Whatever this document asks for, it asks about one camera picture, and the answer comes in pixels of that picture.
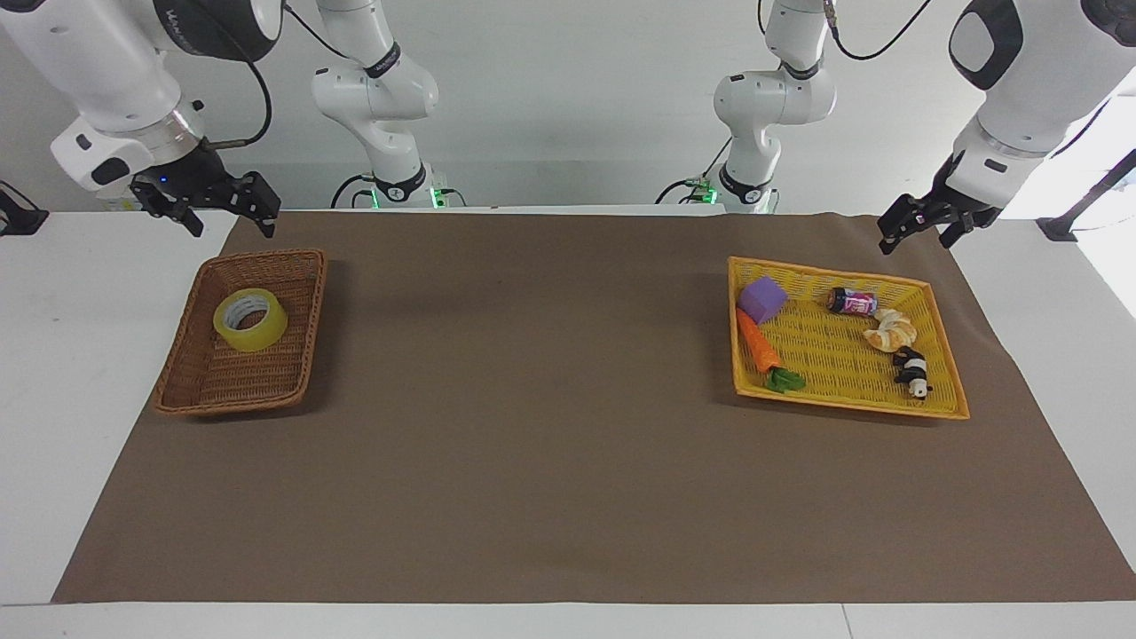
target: brown tablecloth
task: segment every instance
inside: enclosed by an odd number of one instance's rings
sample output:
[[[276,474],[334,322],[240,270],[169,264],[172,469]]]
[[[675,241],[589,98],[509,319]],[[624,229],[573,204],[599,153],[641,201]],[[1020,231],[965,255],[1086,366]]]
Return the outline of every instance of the brown tablecloth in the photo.
[[[242,222],[224,252],[329,254],[308,397],[143,410],[55,600],[1136,598],[951,255],[876,241],[835,215]],[[974,417],[736,397],[730,255],[932,282]]]

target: yellow basket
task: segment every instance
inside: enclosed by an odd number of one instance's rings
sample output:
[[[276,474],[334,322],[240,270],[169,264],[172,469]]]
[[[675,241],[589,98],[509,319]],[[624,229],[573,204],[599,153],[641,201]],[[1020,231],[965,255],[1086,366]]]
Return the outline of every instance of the yellow basket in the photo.
[[[777,349],[785,367],[804,377],[808,385],[800,391],[779,393],[767,389],[766,375],[758,372],[738,335],[734,314],[737,297],[746,284],[763,275],[788,293],[788,301],[776,317],[761,325],[761,332]],[[877,327],[875,320],[828,310],[828,292],[834,287],[872,292],[880,308],[895,308],[911,317],[919,331],[914,349],[927,357],[927,377],[934,387],[927,399],[914,399],[905,384],[895,383],[899,368],[892,365],[892,356],[864,340],[863,331]],[[734,388],[738,395],[942,420],[970,417],[943,320],[926,282],[732,257],[729,323]]]

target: white backdrop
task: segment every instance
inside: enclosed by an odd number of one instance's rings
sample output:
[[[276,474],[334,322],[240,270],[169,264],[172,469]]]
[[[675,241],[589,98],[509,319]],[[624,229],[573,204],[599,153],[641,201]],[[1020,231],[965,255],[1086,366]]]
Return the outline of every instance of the white backdrop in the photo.
[[[315,3],[293,0],[318,25]],[[967,0],[933,2],[888,53],[854,63],[829,44],[836,111],[779,127],[785,152],[780,210],[882,211],[902,191],[921,193],[982,102],[953,69],[946,42]],[[918,0],[845,0],[845,43],[874,50]],[[435,116],[418,123],[424,157],[475,205],[653,201],[700,172],[727,138],[712,93],[728,74],[774,68],[753,0],[387,0],[403,51],[441,86]],[[261,63],[275,124],[253,148],[228,151],[232,172],[258,169],[286,207],[326,206],[344,177],[367,168],[353,138],[316,111],[314,69],[334,61],[285,16]],[[251,134],[259,92],[243,65],[170,55],[186,94],[207,103],[212,138]],[[0,177],[44,206],[101,205],[56,166],[51,139],[72,107],[0,33]]]

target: toy carrot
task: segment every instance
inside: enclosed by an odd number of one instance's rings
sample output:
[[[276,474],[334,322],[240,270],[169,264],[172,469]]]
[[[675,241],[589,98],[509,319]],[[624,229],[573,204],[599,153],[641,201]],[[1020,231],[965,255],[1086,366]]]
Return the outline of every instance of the toy carrot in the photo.
[[[761,333],[758,323],[741,308],[734,309],[734,313],[737,315],[737,329],[742,332],[742,339],[753,356],[753,364],[758,371],[769,375],[766,388],[776,392],[803,389],[804,379],[782,365],[780,356]]]
[[[780,356],[777,355],[766,335],[761,333],[758,323],[741,308],[735,308],[734,313],[737,314],[737,329],[742,331],[742,338],[745,340],[745,346],[750,348],[750,355],[753,356],[753,364],[757,365],[758,371],[768,373],[770,368],[780,368]]]

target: white table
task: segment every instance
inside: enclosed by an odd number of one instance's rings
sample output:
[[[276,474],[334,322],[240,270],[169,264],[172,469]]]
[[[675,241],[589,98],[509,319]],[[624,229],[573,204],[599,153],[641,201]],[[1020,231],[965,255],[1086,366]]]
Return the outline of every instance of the white table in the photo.
[[[717,213],[469,211],[694,209]],[[1136,637],[1136,603],[39,605],[50,599],[145,404],[198,265],[220,250],[233,224],[227,214],[202,218],[199,240],[136,213],[56,214],[34,238],[0,239],[0,601],[9,604],[0,608],[0,637]],[[1136,410],[1125,401],[1136,321],[1076,246],[1046,242],[1031,223],[1001,222],[966,238],[954,255],[1136,564]],[[1110,334],[1088,330],[1088,346],[1078,346],[1087,321]]]

